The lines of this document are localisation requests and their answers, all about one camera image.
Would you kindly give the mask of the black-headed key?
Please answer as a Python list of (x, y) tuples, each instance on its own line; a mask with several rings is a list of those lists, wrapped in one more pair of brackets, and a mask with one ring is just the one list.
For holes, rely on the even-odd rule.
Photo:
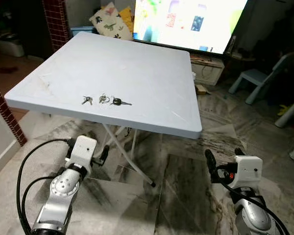
[(125, 101), (122, 101), (122, 99), (120, 99), (120, 98), (113, 98), (111, 104), (117, 105), (117, 106), (120, 106), (120, 105), (132, 105), (131, 103), (127, 103)]

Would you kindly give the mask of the small cardboard box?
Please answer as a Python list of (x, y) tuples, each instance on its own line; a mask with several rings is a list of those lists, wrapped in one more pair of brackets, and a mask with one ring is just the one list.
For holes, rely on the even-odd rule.
[(210, 92), (201, 84), (195, 84), (196, 94), (197, 95), (206, 95), (210, 94)]

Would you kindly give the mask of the light blue child chair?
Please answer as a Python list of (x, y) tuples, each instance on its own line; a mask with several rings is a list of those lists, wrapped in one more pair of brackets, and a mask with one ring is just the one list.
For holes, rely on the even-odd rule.
[(241, 83), (246, 80), (255, 85), (255, 89), (251, 94), (245, 99), (245, 103), (252, 105), (256, 98), (261, 94), (263, 90), (266, 90), (266, 87), (275, 80), (281, 73), (285, 73), (290, 69), (291, 65), (294, 64), (294, 52), (284, 54), (272, 67), (270, 74), (265, 74), (264, 72), (258, 69), (250, 69), (241, 72), (234, 81), (232, 86), (228, 89), (230, 94), (234, 94)]

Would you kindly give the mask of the light blue folding table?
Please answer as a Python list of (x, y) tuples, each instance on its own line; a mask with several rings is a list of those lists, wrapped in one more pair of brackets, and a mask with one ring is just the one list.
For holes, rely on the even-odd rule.
[[(93, 105), (82, 105), (84, 96)], [(78, 33), (4, 98), (10, 107), (101, 123), (136, 171), (110, 125), (190, 139), (202, 132), (188, 52), (100, 34)]]

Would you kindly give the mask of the blue plastic box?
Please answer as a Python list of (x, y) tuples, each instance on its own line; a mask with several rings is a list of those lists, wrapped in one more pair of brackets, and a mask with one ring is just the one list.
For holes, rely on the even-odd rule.
[(71, 27), (71, 34), (72, 36), (77, 35), (78, 33), (86, 32), (86, 33), (97, 33), (97, 30), (93, 25), (83, 25), (77, 27)]

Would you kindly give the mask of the white dinosaur print pillow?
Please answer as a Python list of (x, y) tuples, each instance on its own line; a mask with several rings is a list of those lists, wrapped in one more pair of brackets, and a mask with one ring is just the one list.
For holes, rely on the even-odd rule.
[(123, 22), (113, 2), (98, 10), (89, 20), (97, 29), (98, 34), (120, 40), (133, 41), (130, 27)]

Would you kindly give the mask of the flat screen television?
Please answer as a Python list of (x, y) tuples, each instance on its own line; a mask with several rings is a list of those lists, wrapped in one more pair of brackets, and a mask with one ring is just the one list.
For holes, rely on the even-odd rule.
[(248, 0), (135, 0), (135, 40), (223, 54)]

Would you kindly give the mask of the yellow pillow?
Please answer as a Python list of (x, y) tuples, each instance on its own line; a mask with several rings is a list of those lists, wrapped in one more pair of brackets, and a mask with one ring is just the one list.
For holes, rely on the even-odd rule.
[(134, 16), (131, 12), (131, 7), (125, 7), (123, 10), (119, 12), (120, 17), (125, 25), (127, 25), (129, 29), (129, 33), (133, 33), (133, 26), (134, 26)]

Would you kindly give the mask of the white plastic bin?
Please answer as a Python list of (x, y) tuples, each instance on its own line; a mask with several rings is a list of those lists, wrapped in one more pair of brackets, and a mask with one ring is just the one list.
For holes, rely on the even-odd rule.
[(19, 39), (0, 39), (0, 53), (14, 57), (25, 56), (23, 45)]

